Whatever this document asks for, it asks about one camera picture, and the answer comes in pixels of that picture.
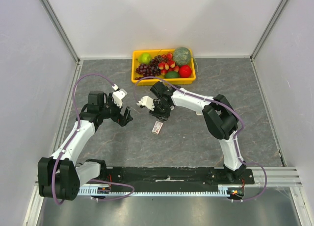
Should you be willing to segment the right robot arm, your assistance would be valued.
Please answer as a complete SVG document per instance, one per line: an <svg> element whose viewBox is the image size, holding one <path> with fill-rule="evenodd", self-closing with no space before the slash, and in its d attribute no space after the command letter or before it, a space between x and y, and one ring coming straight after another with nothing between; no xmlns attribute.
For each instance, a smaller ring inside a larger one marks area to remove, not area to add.
<svg viewBox="0 0 314 226"><path fill-rule="evenodd" d="M148 98L145 106L150 110L150 115L161 122L169 119L175 107L183 107L203 116L209 133L218 139L222 149L225 179L232 184L242 179L246 165L237 147L236 132L239 117L234 114L233 108L224 95L202 96L182 87L168 87L162 82L155 83L150 91L157 98Z"/></svg>

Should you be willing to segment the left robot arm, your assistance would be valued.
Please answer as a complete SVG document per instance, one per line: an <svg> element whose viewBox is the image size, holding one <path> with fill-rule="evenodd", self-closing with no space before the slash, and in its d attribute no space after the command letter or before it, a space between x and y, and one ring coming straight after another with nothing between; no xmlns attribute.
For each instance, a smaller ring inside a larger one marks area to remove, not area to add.
<svg viewBox="0 0 314 226"><path fill-rule="evenodd" d="M79 188L90 180L104 183L110 179L103 160L88 159L78 167L76 163L87 141L104 120L110 119L121 127L132 121L129 107L121 113L126 95L123 89L109 94L101 91L89 93L88 102L81 109L68 137L50 157L42 157L38 162L40 196L53 198L61 204L64 200L74 200Z"/></svg>

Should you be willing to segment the red white staple box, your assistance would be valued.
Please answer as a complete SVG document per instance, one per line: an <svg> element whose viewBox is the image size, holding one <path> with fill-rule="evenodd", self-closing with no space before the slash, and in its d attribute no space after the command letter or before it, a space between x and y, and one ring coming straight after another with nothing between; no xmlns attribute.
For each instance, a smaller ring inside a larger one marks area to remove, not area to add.
<svg viewBox="0 0 314 226"><path fill-rule="evenodd" d="M163 126L162 122L156 121L153 126L152 133L159 134L162 129L162 126Z"/></svg>

